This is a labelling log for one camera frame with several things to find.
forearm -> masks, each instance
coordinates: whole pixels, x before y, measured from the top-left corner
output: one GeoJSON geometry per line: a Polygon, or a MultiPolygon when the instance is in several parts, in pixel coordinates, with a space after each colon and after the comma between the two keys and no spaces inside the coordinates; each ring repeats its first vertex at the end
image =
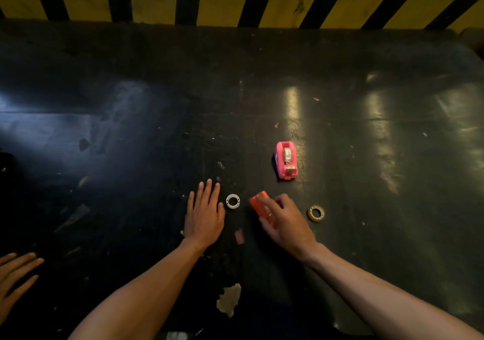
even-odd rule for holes
{"type": "Polygon", "coordinates": [[[461,320],[348,263],[321,244],[304,261],[379,337],[484,339],[461,320]]]}
{"type": "Polygon", "coordinates": [[[184,239],[176,250],[106,298],[70,339],[153,338],[203,249],[184,239]]]}

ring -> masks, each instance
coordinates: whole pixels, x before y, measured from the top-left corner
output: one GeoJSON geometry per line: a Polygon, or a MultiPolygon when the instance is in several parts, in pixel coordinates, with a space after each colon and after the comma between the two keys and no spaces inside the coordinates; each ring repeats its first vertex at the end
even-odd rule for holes
{"type": "Polygon", "coordinates": [[[318,205],[313,205],[309,209],[307,209],[307,217],[312,220],[314,223],[319,223],[324,218],[324,209],[319,207],[318,205]]]}
{"type": "Polygon", "coordinates": [[[234,193],[231,193],[229,196],[227,196],[227,198],[225,199],[225,203],[227,204],[228,208],[229,209],[237,209],[240,205],[240,197],[237,196],[236,194],[234,193]],[[230,205],[230,203],[228,202],[231,198],[234,198],[234,199],[237,199],[237,203],[235,205],[230,205]]]}

finger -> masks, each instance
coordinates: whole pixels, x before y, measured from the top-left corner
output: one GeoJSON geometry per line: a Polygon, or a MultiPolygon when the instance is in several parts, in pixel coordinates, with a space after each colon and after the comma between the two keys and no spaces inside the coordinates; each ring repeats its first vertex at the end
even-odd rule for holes
{"type": "Polygon", "coordinates": [[[269,221],[263,217],[259,217],[260,224],[262,224],[262,228],[266,233],[269,235],[270,238],[275,242],[277,237],[277,231],[272,227],[269,221]]]}
{"type": "Polygon", "coordinates": [[[38,275],[34,275],[31,278],[29,278],[25,283],[23,283],[20,287],[15,289],[12,294],[10,294],[4,301],[5,307],[7,308],[7,311],[9,312],[10,309],[12,309],[12,306],[20,299],[20,297],[27,292],[27,290],[30,289],[31,286],[33,286],[33,283],[37,281],[39,278],[38,275]]]}
{"type": "Polygon", "coordinates": [[[16,282],[20,280],[25,274],[27,274],[30,270],[35,269],[40,264],[44,263],[44,259],[37,259],[34,260],[21,268],[18,268],[15,271],[12,271],[5,280],[0,284],[0,298],[3,298],[7,295],[9,290],[15,285],[16,282]]]}
{"type": "Polygon", "coordinates": [[[277,214],[282,212],[282,209],[279,206],[279,204],[276,203],[273,199],[263,197],[263,196],[257,196],[257,198],[261,203],[267,206],[272,213],[277,214]]]}
{"type": "Polygon", "coordinates": [[[195,197],[195,193],[190,191],[190,195],[188,195],[188,202],[186,203],[186,215],[190,215],[193,211],[193,199],[195,197]]]}
{"type": "Polygon", "coordinates": [[[0,257],[0,265],[3,265],[6,262],[9,262],[11,259],[16,258],[16,257],[17,257],[16,253],[9,253],[8,255],[0,257]]]}
{"type": "Polygon", "coordinates": [[[211,193],[211,179],[207,180],[207,186],[205,187],[205,191],[203,191],[202,196],[202,206],[205,207],[209,204],[209,198],[211,193]]]}
{"type": "Polygon", "coordinates": [[[282,195],[274,197],[274,201],[279,203],[283,208],[286,208],[289,205],[294,205],[294,201],[292,201],[291,198],[287,196],[286,193],[283,193],[282,195]]]}
{"type": "Polygon", "coordinates": [[[220,221],[225,221],[225,209],[224,209],[224,204],[222,202],[218,203],[217,218],[220,221]]]}
{"type": "Polygon", "coordinates": [[[212,192],[212,195],[210,196],[210,206],[212,206],[212,207],[217,206],[219,193],[220,193],[220,183],[217,182],[215,184],[214,191],[212,192]]]}
{"type": "Polygon", "coordinates": [[[23,255],[21,257],[17,257],[15,260],[11,260],[8,263],[4,264],[3,266],[0,267],[0,282],[3,282],[3,280],[6,278],[8,274],[10,274],[12,271],[17,270],[19,267],[27,264],[28,262],[32,261],[35,258],[35,253],[30,252],[27,253],[26,255],[23,255]]]}
{"type": "Polygon", "coordinates": [[[198,211],[198,208],[200,207],[200,203],[202,202],[202,194],[203,194],[203,182],[198,184],[197,198],[195,199],[195,207],[193,208],[195,211],[198,211]]]}

pink tape dispenser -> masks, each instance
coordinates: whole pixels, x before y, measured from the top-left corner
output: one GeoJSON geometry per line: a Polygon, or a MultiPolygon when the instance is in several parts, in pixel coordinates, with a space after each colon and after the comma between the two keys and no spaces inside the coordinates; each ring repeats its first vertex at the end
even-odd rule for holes
{"type": "Polygon", "coordinates": [[[275,148],[275,164],[281,179],[293,179],[298,175],[296,146],[291,141],[281,141],[275,148]]]}

hand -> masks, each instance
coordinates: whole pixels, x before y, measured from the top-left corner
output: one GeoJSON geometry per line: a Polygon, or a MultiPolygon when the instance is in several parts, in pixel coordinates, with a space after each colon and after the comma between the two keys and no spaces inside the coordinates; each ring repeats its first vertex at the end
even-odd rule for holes
{"type": "Polygon", "coordinates": [[[294,201],[285,193],[274,200],[260,195],[257,198],[271,212],[272,222],[259,217],[270,238],[299,261],[305,261],[318,243],[294,201]]]}
{"type": "Polygon", "coordinates": [[[211,192],[211,179],[207,180],[207,187],[203,190],[203,182],[198,184],[195,206],[193,200],[195,193],[190,191],[185,216],[185,238],[193,240],[205,250],[214,244],[224,227],[225,209],[224,204],[219,202],[220,183],[215,184],[211,192]]]}
{"type": "Polygon", "coordinates": [[[36,255],[33,252],[16,257],[16,253],[10,253],[0,258],[0,325],[7,318],[12,306],[20,299],[22,294],[27,292],[39,276],[30,277],[10,295],[7,295],[10,289],[22,276],[44,262],[44,259],[35,260],[36,255]]]}

